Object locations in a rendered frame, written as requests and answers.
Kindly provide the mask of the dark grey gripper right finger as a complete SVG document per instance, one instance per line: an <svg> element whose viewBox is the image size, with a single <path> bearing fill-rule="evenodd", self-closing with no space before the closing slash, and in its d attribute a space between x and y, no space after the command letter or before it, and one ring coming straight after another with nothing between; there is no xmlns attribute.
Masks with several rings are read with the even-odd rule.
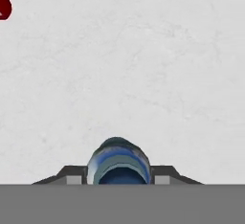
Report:
<svg viewBox="0 0 245 224"><path fill-rule="evenodd" d="M174 166L152 166L152 185L200 185L200 182L181 175Z"/></svg>

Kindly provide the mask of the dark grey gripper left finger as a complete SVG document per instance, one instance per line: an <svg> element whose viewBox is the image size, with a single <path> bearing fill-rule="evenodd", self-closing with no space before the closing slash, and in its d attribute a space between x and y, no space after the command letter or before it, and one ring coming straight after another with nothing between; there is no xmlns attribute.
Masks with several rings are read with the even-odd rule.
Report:
<svg viewBox="0 0 245 224"><path fill-rule="evenodd" d="M34 182L35 185L86 185L87 166L65 166L58 174Z"/></svg>

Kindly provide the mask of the dark red bottle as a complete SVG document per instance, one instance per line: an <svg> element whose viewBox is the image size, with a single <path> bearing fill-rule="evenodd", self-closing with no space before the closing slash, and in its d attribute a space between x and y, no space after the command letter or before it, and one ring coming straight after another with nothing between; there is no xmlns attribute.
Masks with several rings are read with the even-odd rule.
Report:
<svg viewBox="0 0 245 224"><path fill-rule="evenodd" d="M11 16L11 0L0 0L0 20L7 20Z"/></svg>

